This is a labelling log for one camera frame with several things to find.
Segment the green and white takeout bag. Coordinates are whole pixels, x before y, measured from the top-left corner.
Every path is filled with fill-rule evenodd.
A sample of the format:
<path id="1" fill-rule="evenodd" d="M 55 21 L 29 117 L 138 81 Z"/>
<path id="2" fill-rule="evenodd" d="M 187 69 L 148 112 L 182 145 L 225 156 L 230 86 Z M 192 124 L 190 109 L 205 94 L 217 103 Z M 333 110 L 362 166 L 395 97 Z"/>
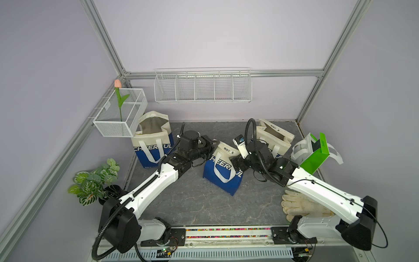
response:
<path id="1" fill-rule="evenodd" d="M 303 140 L 292 148 L 291 160 L 298 164 L 307 173 L 313 175 L 328 159 L 334 159 L 339 165 L 343 164 L 340 153 L 327 142 L 326 135 L 322 132 L 317 139 L 309 133 Z"/>

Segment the blue beige takeout bag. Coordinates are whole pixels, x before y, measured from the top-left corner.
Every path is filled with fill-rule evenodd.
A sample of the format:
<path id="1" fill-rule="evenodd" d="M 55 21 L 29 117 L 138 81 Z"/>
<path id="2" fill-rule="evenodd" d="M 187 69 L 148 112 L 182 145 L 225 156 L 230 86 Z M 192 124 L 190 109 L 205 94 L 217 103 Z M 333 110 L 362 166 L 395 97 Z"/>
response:
<path id="1" fill-rule="evenodd" d="M 143 168 L 156 167 L 173 146 L 168 115 L 150 111 L 140 117 L 132 144 Z"/>

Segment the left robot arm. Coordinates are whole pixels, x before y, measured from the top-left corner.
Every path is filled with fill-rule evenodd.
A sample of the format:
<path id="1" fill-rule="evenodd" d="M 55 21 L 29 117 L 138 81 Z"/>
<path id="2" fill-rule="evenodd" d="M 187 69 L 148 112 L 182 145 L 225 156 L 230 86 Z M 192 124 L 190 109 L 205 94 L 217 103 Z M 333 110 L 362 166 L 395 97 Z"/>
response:
<path id="1" fill-rule="evenodd" d="M 141 219 L 145 209 L 168 186 L 186 173 L 197 159 L 207 161 L 219 145 L 216 139 L 182 129 L 179 139 L 158 163 L 157 170 L 125 195 L 108 199 L 102 208 L 91 256 L 102 260 L 114 251 L 125 253 L 139 241 L 170 243 L 171 225 L 161 218 Z"/>

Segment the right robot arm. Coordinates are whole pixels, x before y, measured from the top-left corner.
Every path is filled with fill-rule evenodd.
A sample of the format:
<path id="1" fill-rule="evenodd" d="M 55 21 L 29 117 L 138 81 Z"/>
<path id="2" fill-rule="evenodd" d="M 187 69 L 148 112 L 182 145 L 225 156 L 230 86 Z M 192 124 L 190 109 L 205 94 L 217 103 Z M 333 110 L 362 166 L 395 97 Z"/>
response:
<path id="1" fill-rule="evenodd" d="M 234 139 L 240 152 L 231 160 L 235 169 L 252 169 L 263 176 L 264 182 L 288 187 L 333 212 L 329 218 L 296 215 L 288 229 L 279 234 L 281 243 L 316 243 L 318 238 L 333 238 L 359 250 L 372 249 L 375 229 L 381 227 L 377 218 L 378 202 L 374 198 L 350 195 L 317 179 L 287 158 L 274 158 L 267 144 L 258 141 L 256 136 L 256 122 L 251 118 L 244 134 Z"/>

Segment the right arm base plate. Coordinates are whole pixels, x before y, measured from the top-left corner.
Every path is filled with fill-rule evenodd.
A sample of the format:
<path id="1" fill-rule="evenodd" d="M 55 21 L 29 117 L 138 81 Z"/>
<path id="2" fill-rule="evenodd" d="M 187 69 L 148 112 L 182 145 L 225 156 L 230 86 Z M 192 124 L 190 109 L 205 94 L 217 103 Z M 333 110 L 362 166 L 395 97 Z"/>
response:
<path id="1" fill-rule="evenodd" d="M 296 229 L 289 227 L 271 227 L 272 239 L 275 245 L 284 244 L 317 244 L 317 238 L 306 238 Z"/>

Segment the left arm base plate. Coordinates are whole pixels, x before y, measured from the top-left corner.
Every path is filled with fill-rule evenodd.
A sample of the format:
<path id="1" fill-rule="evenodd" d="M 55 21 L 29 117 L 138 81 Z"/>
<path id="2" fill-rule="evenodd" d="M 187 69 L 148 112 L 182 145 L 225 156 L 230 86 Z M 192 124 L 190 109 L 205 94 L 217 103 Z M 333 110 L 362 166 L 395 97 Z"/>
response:
<path id="1" fill-rule="evenodd" d="M 146 240 L 140 243 L 141 247 L 164 247 L 164 246 L 184 246 L 186 241 L 185 228 L 171 228 L 165 232 L 159 240 Z"/>

